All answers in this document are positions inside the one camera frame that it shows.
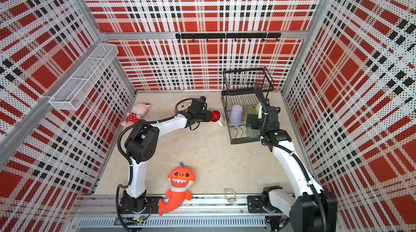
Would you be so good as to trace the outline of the short green plastic cup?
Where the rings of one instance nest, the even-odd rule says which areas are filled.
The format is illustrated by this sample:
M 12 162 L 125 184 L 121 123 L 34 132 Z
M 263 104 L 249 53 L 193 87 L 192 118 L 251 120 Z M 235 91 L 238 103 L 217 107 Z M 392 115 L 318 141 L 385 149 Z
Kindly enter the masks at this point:
M 248 119 L 248 115 L 249 114 L 254 114 L 255 113 L 255 108 L 252 106 L 247 106 L 245 107 L 244 111 L 243 111 L 243 116 L 242 116 L 242 121 L 244 124 L 247 123 L 247 119 Z

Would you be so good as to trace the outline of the white mug red inside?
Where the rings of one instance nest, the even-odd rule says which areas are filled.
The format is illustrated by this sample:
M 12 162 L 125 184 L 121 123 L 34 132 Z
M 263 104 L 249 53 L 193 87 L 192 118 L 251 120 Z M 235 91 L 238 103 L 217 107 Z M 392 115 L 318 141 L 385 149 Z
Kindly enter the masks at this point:
M 218 109 L 211 110 L 210 121 L 218 124 L 220 127 L 224 126 L 224 116 Z

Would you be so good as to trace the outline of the teal translucent plastic cup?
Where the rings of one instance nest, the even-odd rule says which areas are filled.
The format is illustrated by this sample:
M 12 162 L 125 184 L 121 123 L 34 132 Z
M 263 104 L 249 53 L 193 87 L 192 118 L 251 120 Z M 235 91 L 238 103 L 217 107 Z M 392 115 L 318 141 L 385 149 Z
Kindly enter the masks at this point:
M 246 133 L 247 137 L 250 137 L 250 138 L 255 138 L 255 137 L 260 136 L 259 129 L 252 129 L 250 127 L 246 127 L 245 133 Z

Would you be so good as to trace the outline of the black wire dish rack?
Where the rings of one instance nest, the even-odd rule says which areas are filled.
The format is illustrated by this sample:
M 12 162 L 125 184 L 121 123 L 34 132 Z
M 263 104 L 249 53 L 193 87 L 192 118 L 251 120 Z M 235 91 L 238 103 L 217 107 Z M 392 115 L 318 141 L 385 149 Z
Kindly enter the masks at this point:
M 221 94 L 225 113 L 226 125 L 229 130 L 230 142 L 233 145 L 258 141 L 259 137 L 247 137 L 246 126 L 242 122 L 237 127 L 231 127 L 229 117 L 234 105 L 240 105 L 243 110 L 247 106 L 256 107 L 260 102 L 260 112 L 264 106 L 269 106 L 268 95 L 277 84 L 265 67 L 228 70 L 223 72 L 223 90 Z

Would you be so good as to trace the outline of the purple plastic cup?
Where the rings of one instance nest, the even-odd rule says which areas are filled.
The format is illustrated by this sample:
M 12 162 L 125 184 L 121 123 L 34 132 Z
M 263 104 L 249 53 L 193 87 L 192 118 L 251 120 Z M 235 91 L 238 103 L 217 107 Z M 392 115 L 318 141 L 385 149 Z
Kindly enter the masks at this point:
M 231 127 L 237 127 L 242 124 L 243 108 L 240 105 L 234 105 L 231 109 L 229 124 Z

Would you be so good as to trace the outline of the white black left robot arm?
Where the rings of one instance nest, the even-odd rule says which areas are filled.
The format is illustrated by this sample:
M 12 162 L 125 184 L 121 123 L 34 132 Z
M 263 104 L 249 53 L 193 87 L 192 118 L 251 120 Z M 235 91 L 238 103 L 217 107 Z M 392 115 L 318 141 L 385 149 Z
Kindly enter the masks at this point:
M 117 142 L 119 152 L 128 160 L 129 178 L 127 185 L 118 185 L 123 188 L 123 197 L 117 198 L 117 211 L 120 214 L 150 214 L 168 213 L 176 210 L 184 200 L 191 200 L 189 188 L 194 184 L 196 175 L 192 169 L 181 163 L 168 176 L 170 189 L 166 193 L 167 202 L 161 197 L 153 207 L 146 199 L 145 178 L 149 160 L 156 152 L 159 137 L 179 129 L 190 128 L 193 124 L 209 122 L 211 112 L 208 110 L 205 97 L 193 98 L 191 106 L 162 120 L 147 122 L 139 120 L 136 124 L 127 127 L 122 134 L 130 132 L 125 148 L 121 140 Z

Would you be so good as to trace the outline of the light green ceramic mug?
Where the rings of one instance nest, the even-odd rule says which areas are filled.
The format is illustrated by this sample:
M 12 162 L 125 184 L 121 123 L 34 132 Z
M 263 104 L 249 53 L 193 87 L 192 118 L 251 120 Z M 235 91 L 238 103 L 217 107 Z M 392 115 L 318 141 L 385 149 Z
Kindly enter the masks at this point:
M 261 103 L 259 102 L 255 107 L 254 114 L 256 114 L 256 115 L 259 114 L 260 107 L 261 107 Z

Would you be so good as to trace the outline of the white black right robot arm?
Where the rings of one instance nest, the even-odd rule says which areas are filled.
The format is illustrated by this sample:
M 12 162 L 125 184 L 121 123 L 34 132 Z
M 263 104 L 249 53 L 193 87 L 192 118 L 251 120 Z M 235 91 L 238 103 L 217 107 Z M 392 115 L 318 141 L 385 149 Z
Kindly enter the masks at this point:
M 252 128 L 259 130 L 262 145 L 279 160 L 293 189 L 292 194 L 281 188 L 265 189 L 264 206 L 288 216 L 295 232 L 334 232 L 338 201 L 302 163 L 288 132 L 280 129 L 279 112 L 278 107 L 260 105 L 259 112 L 249 114 L 247 119 Z

